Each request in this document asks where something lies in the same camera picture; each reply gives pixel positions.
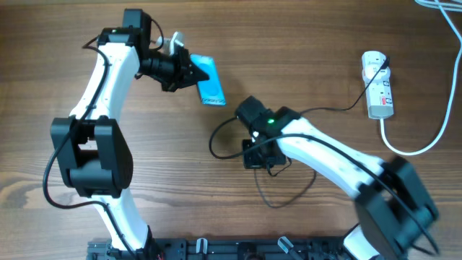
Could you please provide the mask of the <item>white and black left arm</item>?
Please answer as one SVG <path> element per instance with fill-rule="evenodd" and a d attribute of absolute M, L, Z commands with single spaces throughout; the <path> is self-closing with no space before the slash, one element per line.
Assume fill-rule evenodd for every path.
<path fill-rule="evenodd" d="M 114 259 L 159 259 L 162 255 L 141 218 L 130 183 L 134 161 L 119 126 L 126 95 L 135 79 L 150 77 L 165 92 L 199 85 L 212 76 L 193 62 L 177 38 L 154 43 L 157 22 L 141 9 L 126 9 L 120 27 L 107 27 L 86 44 L 97 61 L 84 94 L 71 113 L 51 124 L 54 151 L 64 185 L 94 206 L 111 236 Z"/>

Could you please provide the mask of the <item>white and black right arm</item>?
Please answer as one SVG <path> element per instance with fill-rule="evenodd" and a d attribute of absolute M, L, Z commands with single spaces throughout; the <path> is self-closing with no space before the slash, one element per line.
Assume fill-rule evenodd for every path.
<path fill-rule="evenodd" d="M 336 184 L 354 202 L 358 223 L 344 239 L 356 259 L 406 259 L 417 241 L 435 241 L 429 227 L 439 212 L 414 166 L 356 151 L 322 133 L 288 107 L 266 108 L 253 96 L 235 111 L 250 139 L 243 140 L 247 169 L 270 171 L 296 160 Z"/>

